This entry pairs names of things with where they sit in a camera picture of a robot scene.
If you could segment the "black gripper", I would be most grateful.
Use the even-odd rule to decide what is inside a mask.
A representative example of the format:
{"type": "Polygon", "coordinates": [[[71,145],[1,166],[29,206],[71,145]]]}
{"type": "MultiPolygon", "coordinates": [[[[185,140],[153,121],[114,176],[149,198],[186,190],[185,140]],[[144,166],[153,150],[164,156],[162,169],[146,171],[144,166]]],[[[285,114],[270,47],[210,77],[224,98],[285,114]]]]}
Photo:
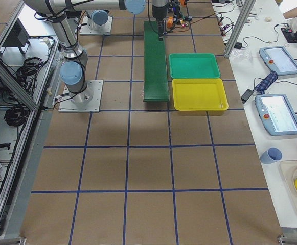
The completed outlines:
{"type": "Polygon", "coordinates": [[[152,0],[152,14],[157,21],[161,21],[161,40],[165,35],[165,21],[167,16],[169,1],[168,0],[152,0]]]}

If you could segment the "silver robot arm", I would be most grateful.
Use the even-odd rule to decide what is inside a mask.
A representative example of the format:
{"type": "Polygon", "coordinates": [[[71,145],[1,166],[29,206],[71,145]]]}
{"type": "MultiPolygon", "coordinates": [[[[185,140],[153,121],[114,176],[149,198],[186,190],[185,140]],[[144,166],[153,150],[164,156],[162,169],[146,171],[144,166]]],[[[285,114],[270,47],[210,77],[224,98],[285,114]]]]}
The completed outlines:
{"type": "MultiPolygon", "coordinates": [[[[145,10],[146,1],[24,1],[41,20],[52,23],[53,29],[62,42],[64,56],[75,59],[82,54],[82,46],[71,33],[69,24],[66,23],[66,11],[86,10],[127,10],[133,15],[145,10]]],[[[158,93],[167,92],[168,80],[166,63],[162,65],[161,72],[149,73],[145,68],[144,96],[157,96],[158,93]]]]}
{"type": "MultiPolygon", "coordinates": [[[[147,1],[94,1],[97,10],[87,10],[89,19],[96,25],[102,26],[108,21],[107,10],[119,9],[127,10],[133,15],[140,14],[145,10],[147,1]]],[[[152,15],[156,22],[164,26],[164,19],[169,8],[169,1],[152,1],[152,15]]]]}

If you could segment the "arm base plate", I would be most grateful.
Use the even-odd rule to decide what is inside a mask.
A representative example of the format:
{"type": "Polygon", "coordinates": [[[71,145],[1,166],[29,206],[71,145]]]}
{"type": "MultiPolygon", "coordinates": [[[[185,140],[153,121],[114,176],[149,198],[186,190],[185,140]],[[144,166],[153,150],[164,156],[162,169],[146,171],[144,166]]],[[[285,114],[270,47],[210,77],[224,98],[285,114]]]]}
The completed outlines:
{"type": "Polygon", "coordinates": [[[58,111],[61,113],[98,113],[103,90],[103,80],[86,80],[84,92],[71,99],[69,95],[61,99],[58,111]]]}
{"type": "Polygon", "coordinates": [[[113,21],[113,17],[109,16],[105,24],[98,25],[94,23],[91,19],[89,19],[87,16],[84,16],[79,34],[84,36],[90,36],[90,35],[110,36],[112,21],[113,21]]]}

